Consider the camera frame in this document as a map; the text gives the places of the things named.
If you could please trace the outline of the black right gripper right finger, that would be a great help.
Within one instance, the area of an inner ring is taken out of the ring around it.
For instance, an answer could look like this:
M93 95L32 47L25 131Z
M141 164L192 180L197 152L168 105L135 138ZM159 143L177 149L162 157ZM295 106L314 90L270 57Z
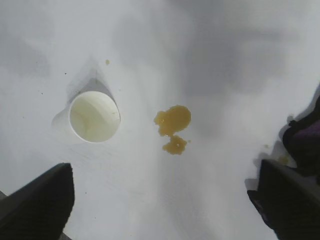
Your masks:
M263 217L279 240L320 238L320 187L293 169L264 159L259 173Z

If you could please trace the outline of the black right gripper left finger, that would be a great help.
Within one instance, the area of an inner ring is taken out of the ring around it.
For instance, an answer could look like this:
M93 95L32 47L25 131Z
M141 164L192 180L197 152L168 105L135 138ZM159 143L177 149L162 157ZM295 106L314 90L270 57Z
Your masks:
M57 240L75 203L73 169L59 163L0 201L2 240Z

